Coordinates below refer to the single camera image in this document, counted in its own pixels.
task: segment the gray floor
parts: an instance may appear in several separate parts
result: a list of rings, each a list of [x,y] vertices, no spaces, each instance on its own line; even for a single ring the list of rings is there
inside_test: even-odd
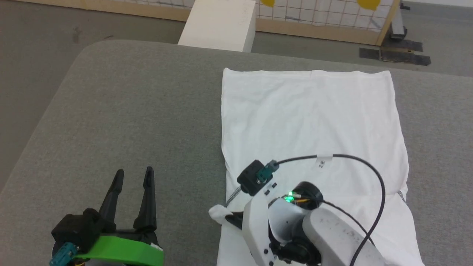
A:
[[[252,52],[473,76],[473,23],[412,13],[404,15],[408,38],[424,43],[428,67],[360,59],[359,44],[268,33],[256,33]],[[177,43],[183,28],[177,21],[0,0],[0,190],[84,47],[105,39]]]

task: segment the wooden frame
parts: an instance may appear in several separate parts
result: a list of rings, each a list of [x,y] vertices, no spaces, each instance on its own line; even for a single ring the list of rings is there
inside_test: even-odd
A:
[[[136,15],[151,18],[164,18],[178,21],[186,21],[190,10],[175,9],[170,7],[142,5],[128,2],[118,2],[112,0],[16,0],[37,4],[54,5],[61,7],[88,9],[128,15]],[[256,19],[256,30],[278,34],[296,35],[327,40],[369,44],[380,46],[391,25],[391,21],[397,11],[397,6],[401,0],[394,0],[389,10],[385,24],[381,32],[369,30],[359,30],[353,28],[313,26],[310,24],[294,23],[287,21]]]

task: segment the small white cloth piece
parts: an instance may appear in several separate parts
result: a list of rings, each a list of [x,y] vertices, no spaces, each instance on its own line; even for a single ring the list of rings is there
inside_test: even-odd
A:
[[[222,85],[222,152],[227,166],[227,199],[237,177],[253,160],[345,153],[363,158],[381,173],[386,204],[371,238],[388,264],[423,266],[407,193],[409,164],[395,105],[391,74],[362,72],[237,72],[225,69]],[[282,164],[274,174],[278,194],[299,182],[316,185],[324,199],[353,215],[367,230],[381,200],[376,175],[360,162],[333,158],[326,167],[315,160]],[[240,212],[250,196],[240,193],[228,206],[211,210],[222,223],[218,266],[254,266],[241,231],[225,223],[228,211]],[[343,213],[339,215],[363,235]]]

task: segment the black cable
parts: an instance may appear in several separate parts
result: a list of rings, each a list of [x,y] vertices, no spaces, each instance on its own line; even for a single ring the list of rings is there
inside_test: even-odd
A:
[[[366,232],[366,229],[361,225],[361,223],[359,221],[357,221],[355,219],[355,217],[353,217],[351,214],[349,214],[348,212],[344,211],[342,208],[336,206],[335,204],[331,203],[331,202],[328,202],[328,201],[325,201],[323,200],[322,201],[323,203],[341,211],[342,213],[344,213],[345,215],[347,215],[348,217],[350,217],[362,230],[363,232],[365,233],[365,235],[368,235],[368,233]],[[369,241],[371,242],[371,244],[373,244],[373,246],[375,245],[375,243],[373,242],[373,240],[371,239],[371,237],[368,237]]]
[[[378,225],[378,222],[379,222],[379,219],[381,218],[381,214],[383,213],[383,210],[384,210],[384,205],[385,205],[385,202],[386,202],[386,189],[385,189],[385,185],[384,185],[384,182],[383,182],[383,178],[381,177],[381,174],[379,174],[378,170],[376,170],[376,168],[374,166],[372,166],[369,162],[361,159],[361,158],[358,158],[356,156],[352,156],[352,155],[347,155],[347,154],[333,154],[332,155],[333,157],[340,157],[340,158],[349,158],[349,159],[352,159],[352,160],[357,160],[359,162],[362,162],[364,163],[366,166],[368,166],[371,170],[373,170],[373,172],[376,174],[376,176],[378,177],[379,179],[379,182],[381,183],[381,205],[379,207],[379,211],[378,211],[378,215],[376,216],[376,219],[375,221],[373,222],[373,225],[371,226],[371,228],[369,229],[368,233],[366,233],[366,236],[365,238],[363,238],[363,240],[361,241],[361,243],[359,244],[357,250],[355,251],[355,254],[353,255],[353,258],[351,259],[351,262],[350,262],[350,266],[354,266],[355,265],[355,261],[359,255],[359,253],[361,252],[361,249],[363,248],[363,246],[365,246],[366,242],[368,241],[368,239],[370,239],[371,237],[371,234],[373,233],[373,231],[375,230],[376,226]],[[276,162],[275,165],[280,165],[280,164],[283,164],[283,163],[286,163],[286,162],[290,162],[290,161],[296,161],[296,160],[305,160],[305,159],[313,159],[313,158],[317,158],[317,155],[309,155],[309,156],[301,156],[301,157],[294,157],[294,158],[290,158],[290,159],[286,159],[286,160],[282,160],[282,161],[279,161],[279,162]]]

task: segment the yellow paper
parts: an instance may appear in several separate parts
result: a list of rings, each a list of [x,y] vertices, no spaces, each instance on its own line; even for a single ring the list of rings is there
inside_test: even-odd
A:
[[[261,3],[263,3],[263,5],[268,6],[268,7],[274,7],[274,1],[275,0],[261,0]]]
[[[357,0],[359,6],[361,6],[364,9],[369,9],[376,11],[376,8],[379,6],[379,3],[381,3],[381,0]]]

